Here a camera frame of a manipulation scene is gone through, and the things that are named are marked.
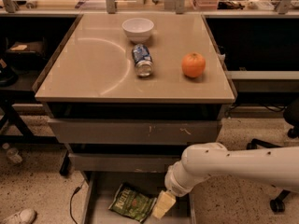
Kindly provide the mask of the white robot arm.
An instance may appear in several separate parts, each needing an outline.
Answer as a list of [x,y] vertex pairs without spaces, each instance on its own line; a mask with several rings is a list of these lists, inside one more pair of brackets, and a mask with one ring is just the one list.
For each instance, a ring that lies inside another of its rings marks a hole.
[[162,218],[177,197],[190,193],[212,176],[232,175],[269,184],[286,191],[299,192],[299,147],[260,147],[228,150],[221,143],[187,147],[179,161],[168,167],[165,191],[154,205],[152,215]]

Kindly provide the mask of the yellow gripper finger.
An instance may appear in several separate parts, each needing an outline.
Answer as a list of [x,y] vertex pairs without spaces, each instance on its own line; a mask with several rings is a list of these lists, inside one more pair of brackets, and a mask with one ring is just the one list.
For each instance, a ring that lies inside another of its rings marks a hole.
[[152,215],[161,219],[176,203],[176,196],[169,191],[161,191],[156,204],[152,209]]

